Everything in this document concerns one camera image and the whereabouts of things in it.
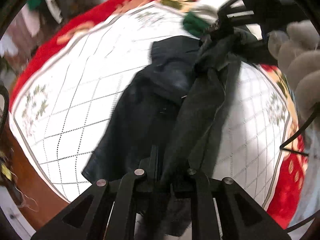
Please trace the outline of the grey gloved hand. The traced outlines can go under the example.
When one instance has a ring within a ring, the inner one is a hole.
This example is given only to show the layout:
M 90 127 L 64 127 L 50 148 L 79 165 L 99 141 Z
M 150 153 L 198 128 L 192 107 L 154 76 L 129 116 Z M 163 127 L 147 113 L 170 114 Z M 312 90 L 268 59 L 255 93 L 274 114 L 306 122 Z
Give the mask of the grey gloved hand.
M 291 22 L 286 31 L 269 33 L 268 50 L 295 95 L 306 121 L 319 103 L 319 33 L 310 20 Z

